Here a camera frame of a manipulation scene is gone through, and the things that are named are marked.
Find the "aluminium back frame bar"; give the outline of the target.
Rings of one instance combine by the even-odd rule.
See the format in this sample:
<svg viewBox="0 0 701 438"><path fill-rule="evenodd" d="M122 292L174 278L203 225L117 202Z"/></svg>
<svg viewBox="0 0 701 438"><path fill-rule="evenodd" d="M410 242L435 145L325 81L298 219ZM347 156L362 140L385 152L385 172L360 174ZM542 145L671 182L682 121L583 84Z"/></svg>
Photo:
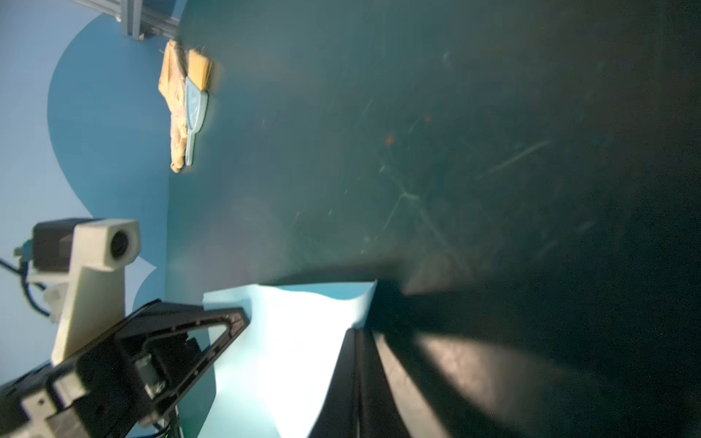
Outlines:
<svg viewBox="0 0 701 438"><path fill-rule="evenodd" d="M142 0L73 0L73 3L112 16L122 25L124 36L137 40L147 36L175 38L180 25L179 18L159 12Z"/></svg>

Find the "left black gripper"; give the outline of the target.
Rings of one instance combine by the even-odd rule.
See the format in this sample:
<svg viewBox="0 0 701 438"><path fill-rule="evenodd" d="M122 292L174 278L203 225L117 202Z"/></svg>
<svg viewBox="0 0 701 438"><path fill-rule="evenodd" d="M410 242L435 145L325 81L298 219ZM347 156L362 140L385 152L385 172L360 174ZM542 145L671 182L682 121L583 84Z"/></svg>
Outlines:
<svg viewBox="0 0 701 438"><path fill-rule="evenodd" d="M155 300L64 363L4 385L1 434L125 437L139 425L162 436L176 424L176 405L249 324L241 307Z"/></svg>

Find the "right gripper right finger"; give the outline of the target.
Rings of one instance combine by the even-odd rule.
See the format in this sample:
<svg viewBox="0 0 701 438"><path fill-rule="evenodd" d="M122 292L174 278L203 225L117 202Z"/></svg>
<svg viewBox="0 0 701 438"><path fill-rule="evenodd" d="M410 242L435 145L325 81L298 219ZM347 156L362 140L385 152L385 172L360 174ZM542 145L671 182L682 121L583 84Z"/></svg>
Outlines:
<svg viewBox="0 0 701 438"><path fill-rule="evenodd" d="M357 332L357 382L359 436L410 437L369 330Z"/></svg>

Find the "small blue hand brush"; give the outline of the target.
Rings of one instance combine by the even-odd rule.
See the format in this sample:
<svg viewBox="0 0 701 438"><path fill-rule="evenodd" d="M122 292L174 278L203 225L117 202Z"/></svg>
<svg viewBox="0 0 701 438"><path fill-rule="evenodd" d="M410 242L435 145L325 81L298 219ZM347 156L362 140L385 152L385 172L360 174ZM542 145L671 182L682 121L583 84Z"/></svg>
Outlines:
<svg viewBox="0 0 701 438"><path fill-rule="evenodd" d="M187 139L185 165L191 166L195 154L195 137L201 131L206 118L212 61L201 52L190 49L187 54L185 78L185 116Z"/></svg>

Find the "light blue square paper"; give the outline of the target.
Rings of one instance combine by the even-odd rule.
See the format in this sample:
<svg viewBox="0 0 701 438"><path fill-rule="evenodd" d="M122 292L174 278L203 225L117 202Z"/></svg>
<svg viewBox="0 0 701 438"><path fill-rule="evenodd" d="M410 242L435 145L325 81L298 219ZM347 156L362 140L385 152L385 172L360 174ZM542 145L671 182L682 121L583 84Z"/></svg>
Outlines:
<svg viewBox="0 0 701 438"><path fill-rule="evenodd" d="M248 327L215 361L202 437L306 437L326 398L345 333L363 327L376 282L204 294L206 310L242 308Z"/></svg>

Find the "beige work glove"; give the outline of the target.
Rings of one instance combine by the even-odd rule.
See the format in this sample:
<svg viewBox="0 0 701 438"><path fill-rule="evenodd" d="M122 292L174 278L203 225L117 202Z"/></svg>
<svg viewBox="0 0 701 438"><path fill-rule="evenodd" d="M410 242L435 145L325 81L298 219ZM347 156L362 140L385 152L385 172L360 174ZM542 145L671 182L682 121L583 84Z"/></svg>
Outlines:
<svg viewBox="0 0 701 438"><path fill-rule="evenodd" d="M185 113L185 58L180 44L171 39L164 48L158 91L171 114L171 169L179 173L185 166L187 121Z"/></svg>

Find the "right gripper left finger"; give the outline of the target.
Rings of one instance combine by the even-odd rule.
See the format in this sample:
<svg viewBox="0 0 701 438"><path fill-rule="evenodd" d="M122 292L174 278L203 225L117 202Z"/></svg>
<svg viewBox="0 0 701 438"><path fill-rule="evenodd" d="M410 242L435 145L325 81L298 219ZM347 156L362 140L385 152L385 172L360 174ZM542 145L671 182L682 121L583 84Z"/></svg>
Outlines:
<svg viewBox="0 0 701 438"><path fill-rule="evenodd" d="M345 333L324 403L309 438L358 435L356 333L353 328Z"/></svg>

